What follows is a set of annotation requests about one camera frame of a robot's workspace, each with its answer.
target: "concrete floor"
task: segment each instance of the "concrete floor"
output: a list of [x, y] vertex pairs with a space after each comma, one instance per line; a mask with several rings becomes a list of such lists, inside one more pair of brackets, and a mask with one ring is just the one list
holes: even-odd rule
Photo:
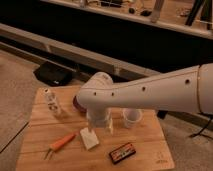
[[[15, 170], [23, 131], [16, 134], [29, 120], [36, 90], [47, 86], [35, 79], [33, 70], [37, 67], [0, 50], [0, 171]], [[174, 170], [213, 170], [213, 141], [205, 137], [188, 138], [200, 127], [171, 115], [160, 123], [176, 165]], [[211, 131], [204, 133], [213, 137]]]

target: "white block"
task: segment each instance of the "white block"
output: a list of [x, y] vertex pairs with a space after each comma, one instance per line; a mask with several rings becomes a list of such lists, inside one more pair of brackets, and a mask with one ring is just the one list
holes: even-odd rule
[[84, 128], [80, 131], [80, 134], [87, 150], [99, 144], [98, 138], [93, 130], [89, 132], [88, 128]]

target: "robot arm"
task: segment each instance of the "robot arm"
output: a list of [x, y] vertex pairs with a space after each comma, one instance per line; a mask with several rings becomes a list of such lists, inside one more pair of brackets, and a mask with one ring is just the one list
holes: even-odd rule
[[213, 113], [213, 64], [113, 84], [111, 77], [96, 73], [77, 94], [94, 125], [107, 120], [109, 107], [143, 108]]

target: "white cup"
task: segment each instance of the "white cup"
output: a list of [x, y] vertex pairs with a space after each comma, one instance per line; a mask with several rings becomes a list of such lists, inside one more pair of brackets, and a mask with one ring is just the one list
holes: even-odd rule
[[142, 118], [141, 109], [124, 108], [123, 109], [124, 126], [132, 128]]

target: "table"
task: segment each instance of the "table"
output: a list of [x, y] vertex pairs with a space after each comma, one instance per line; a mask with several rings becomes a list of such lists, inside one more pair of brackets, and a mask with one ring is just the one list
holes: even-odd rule
[[[51, 90], [58, 97], [63, 116], [56, 118], [45, 104], [43, 91], [37, 91], [32, 115], [25, 130], [22, 148], [17, 162], [17, 171], [135, 171], [174, 168], [163, 131], [153, 110], [143, 110], [141, 122], [132, 130], [123, 126], [122, 109], [111, 109], [114, 134], [103, 128], [95, 129], [100, 145], [87, 151], [80, 135], [66, 144], [49, 160], [44, 160], [48, 145], [87, 126], [85, 116], [72, 105], [72, 99], [80, 86], [55, 87]], [[113, 165], [108, 153], [117, 147], [132, 142], [136, 154]]]

